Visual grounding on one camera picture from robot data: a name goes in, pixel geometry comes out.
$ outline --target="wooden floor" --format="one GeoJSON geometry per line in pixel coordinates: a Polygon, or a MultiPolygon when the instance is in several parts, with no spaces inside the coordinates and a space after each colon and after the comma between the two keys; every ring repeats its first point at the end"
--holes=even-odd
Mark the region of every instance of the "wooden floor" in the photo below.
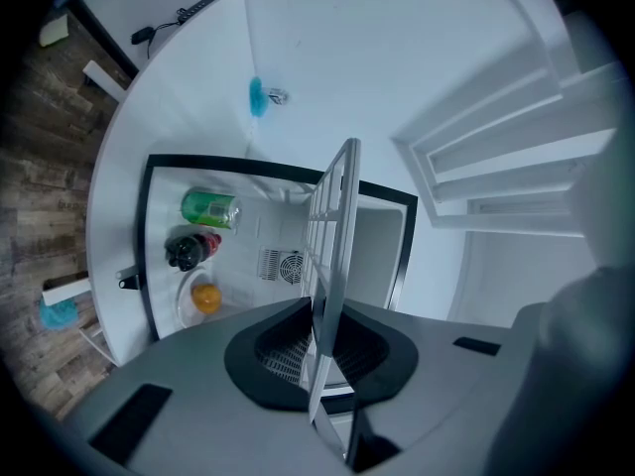
{"type": "MultiPolygon", "coordinates": [[[[76,328],[46,330],[39,314],[45,280],[86,270],[90,178],[116,109],[81,70],[95,60],[130,83],[72,15],[68,28],[29,48],[0,120],[0,351],[23,395],[57,417],[111,369],[76,328]]],[[[94,322],[91,295],[76,304],[78,325],[94,322]]]]}

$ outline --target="plate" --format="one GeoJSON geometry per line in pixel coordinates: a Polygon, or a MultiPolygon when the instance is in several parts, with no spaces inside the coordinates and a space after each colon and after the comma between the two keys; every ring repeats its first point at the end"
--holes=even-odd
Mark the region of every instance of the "plate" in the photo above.
{"type": "Polygon", "coordinates": [[[191,300],[191,290],[201,284],[211,284],[211,277],[203,267],[188,272],[181,282],[177,295],[177,317],[183,328],[201,324],[205,319],[205,314],[191,300]]]}

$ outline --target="orange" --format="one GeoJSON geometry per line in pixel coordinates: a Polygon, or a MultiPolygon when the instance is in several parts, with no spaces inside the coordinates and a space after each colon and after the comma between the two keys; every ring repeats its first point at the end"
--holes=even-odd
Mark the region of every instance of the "orange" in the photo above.
{"type": "Polygon", "coordinates": [[[215,313],[222,303],[222,293],[212,284],[200,284],[191,290],[191,301],[202,313],[215,313]]]}

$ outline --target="blue object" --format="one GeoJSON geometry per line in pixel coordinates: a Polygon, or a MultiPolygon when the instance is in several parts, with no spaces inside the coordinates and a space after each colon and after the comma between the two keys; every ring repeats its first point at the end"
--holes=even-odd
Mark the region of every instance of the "blue object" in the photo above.
{"type": "Polygon", "coordinates": [[[64,329],[73,326],[77,322],[77,305],[72,299],[46,305],[41,298],[40,320],[46,329],[64,329]]]}
{"type": "Polygon", "coordinates": [[[260,118],[267,111],[269,97],[262,91],[260,77],[254,77],[249,83],[249,107],[251,114],[260,118]]]}

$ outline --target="black cable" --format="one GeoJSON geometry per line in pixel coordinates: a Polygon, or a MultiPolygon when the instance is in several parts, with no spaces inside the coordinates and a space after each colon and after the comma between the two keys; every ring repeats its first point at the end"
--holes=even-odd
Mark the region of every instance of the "black cable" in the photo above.
{"type": "Polygon", "coordinates": [[[175,21],[174,23],[164,23],[163,25],[159,25],[156,29],[154,29],[152,36],[150,37],[150,39],[148,40],[148,60],[150,59],[150,45],[152,44],[152,42],[155,39],[155,36],[157,35],[157,31],[161,30],[162,28],[168,28],[168,27],[173,27],[174,25],[180,25],[181,23],[179,23],[178,21],[175,21]]]}

